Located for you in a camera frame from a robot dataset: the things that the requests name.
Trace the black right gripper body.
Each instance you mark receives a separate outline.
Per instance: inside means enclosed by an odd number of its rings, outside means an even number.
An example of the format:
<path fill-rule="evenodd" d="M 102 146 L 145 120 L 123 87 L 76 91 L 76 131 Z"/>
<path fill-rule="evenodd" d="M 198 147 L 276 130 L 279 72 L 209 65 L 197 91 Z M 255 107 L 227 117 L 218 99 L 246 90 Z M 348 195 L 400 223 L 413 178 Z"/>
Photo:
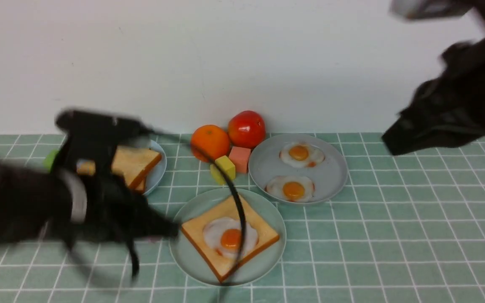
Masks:
<path fill-rule="evenodd" d="M 393 156 L 458 148 L 485 137 L 485 40 L 452 44 L 445 69 L 415 90 L 381 139 Z"/>

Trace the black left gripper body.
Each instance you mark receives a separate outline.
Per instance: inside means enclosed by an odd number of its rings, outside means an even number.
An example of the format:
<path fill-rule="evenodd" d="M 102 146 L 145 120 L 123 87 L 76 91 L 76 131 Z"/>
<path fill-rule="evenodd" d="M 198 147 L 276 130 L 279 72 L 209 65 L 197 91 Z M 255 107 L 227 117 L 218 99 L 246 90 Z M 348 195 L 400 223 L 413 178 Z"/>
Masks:
<path fill-rule="evenodd" d="M 123 243 L 159 238 L 159 213 L 146 196 L 127 187 L 121 176 L 70 173 L 70 248 L 78 238 Z"/>

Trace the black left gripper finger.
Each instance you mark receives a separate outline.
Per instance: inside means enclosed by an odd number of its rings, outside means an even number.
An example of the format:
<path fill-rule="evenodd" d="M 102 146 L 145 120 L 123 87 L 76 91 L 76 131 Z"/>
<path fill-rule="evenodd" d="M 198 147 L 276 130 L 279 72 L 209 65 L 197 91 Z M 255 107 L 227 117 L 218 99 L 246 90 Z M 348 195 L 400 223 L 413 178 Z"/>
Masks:
<path fill-rule="evenodd" d="M 175 239 L 179 236 L 181 222 L 159 213 L 148 210 L 142 219 L 142 236 L 150 239 Z"/>

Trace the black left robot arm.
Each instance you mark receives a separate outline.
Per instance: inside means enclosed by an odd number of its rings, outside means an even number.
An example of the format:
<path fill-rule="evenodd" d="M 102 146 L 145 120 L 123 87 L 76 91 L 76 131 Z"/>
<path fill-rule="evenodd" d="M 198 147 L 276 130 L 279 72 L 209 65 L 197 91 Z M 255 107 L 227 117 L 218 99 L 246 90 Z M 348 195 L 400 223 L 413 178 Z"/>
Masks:
<path fill-rule="evenodd" d="M 147 199 L 110 180 L 59 170 L 53 173 L 0 162 L 0 246 L 27 240 L 130 244 L 175 238 L 180 224 Z"/>

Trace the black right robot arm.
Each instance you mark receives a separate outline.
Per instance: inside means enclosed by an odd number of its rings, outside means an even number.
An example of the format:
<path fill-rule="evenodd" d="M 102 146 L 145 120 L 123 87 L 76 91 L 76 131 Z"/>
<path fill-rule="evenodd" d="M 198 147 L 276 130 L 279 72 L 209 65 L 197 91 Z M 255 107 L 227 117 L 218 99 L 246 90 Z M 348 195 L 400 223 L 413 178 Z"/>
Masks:
<path fill-rule="evenodd" d="M 475 10 L 485 23 L 485 0 L 393 0 L 406 21 L 460 17 Z M 429 148 L 458 148 L 485 137 L 485 38 L 460 41 L 441 54 L 443 72 L 415 90 L 381 139 L 393 156 Z"/>

